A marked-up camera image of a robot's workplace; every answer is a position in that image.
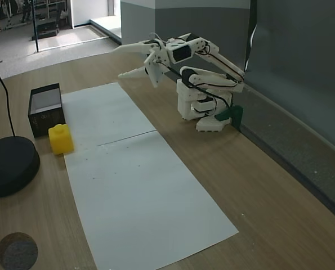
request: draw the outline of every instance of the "floor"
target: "floor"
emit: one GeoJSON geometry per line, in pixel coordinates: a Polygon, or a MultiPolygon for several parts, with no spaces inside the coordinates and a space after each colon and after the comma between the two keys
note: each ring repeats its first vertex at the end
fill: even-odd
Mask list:
{"type": "MultiPolygon", "coordinates": [[[[6,20],[2,20],[1,27],[4,27],[6,23],[6,20]]],[[[32,35],[32,24],[0,32],[0,61],[2,61],[0,63],[0,74],[2,78],[48,65],[107,53],[118,46],[107,38],[36,53],[35,43],[31,41],[32,35]]],[[[99,38],[101,35],[99,32],[91,30],[90,26],[76,31],[66,30],[66,34],[62,31],[57,37],[43,40],[41,45],[45,48],[47,45],[66,45],[67,42],[83,41],[88,37],[99,38]]]]}
{"type": "Polygon", "coordinates": [[[104,33],[113,35],[116,39],[121,41],[121,17],[119,16],[108,16],[97,19],[92,19],[91,23],[99,28],[104,33]]]}

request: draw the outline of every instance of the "lamp base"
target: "lamp base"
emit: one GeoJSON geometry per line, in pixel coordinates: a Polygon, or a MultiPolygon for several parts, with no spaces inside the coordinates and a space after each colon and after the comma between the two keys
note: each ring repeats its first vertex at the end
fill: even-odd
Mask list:
{"type": "Polygon", "coordinates": [[[33,142],[23,137],[0,139],[0,197],[27,186],[39,169],[39,155],[33,142]]]}

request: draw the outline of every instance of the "yellow cube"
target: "yellow cube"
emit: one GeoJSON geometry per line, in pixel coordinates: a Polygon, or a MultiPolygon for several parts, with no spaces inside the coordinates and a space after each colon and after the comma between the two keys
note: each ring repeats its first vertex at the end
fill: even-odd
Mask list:
{"type": "Polygon", "coordinates": [[[74,150],[70,129],[67,124],[58,124],[48,130],[52,152],[55,155],[65,154],[74,150]]]}

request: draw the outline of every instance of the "white paper sheet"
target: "white paper sheet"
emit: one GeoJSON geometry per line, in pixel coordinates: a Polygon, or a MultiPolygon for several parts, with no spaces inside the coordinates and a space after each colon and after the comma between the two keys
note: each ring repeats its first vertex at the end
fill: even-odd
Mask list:
{"type": "Polygon", "coordinates": [[[155,130],[117,83],[64,94],[62,106],[75,151],[155,130]]]}
{"type": "MultiPolygon", "coordinates": [[[[92,110],[94,92],[85,98],[92,110]]],[[[78,121],[68,124],[79,130],[78,121]]],[[[84,140],[73,136],[77,143],[84,140]]],[[[97,144],[66,155],[65,161],[99,270],[159,269],[238,233],[157,131],[98,147],[104,136],[95,137],[97,144]]]]}

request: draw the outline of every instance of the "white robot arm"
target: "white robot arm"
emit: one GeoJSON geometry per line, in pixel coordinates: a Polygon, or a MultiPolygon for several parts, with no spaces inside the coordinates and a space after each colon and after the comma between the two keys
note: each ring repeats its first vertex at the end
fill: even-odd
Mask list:
{"type": "Polygon", "coordinates": [[[171,38],[164,42],[152,39],[118,47],[114,52],[136,52],[148,55],[144,67],[121,74],[119,78],[140,78],[149,76],[157,87],[163,74],[172,71],[180,77],[177,81],[178,111],[185,120],[200,119],[198,131],[221,131],[233,122],[239,129],[242,108],[233,106],[233,93],[244,88],[244,72],[219,54],[219,48],[212,42],[194,34],[171,38]],[[216,65],[225,74],[184,66],[180,72],[171,68],[198,55],[216,65]]]}

